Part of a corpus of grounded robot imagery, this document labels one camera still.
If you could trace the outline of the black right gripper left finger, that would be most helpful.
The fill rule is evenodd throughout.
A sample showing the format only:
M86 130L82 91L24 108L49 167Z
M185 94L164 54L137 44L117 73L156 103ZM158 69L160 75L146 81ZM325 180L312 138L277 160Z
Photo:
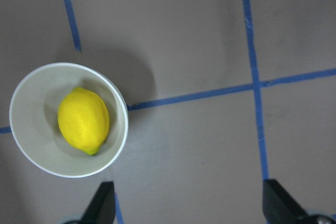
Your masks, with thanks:
M80 223L114 223L114 183L102 182L80 219Z

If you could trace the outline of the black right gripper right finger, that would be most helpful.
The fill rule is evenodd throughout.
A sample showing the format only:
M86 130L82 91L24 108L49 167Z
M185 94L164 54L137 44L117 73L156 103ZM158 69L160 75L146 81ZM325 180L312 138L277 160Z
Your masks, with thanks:
M265 179L262 189L263 214L270 224L315 223L276 179Z

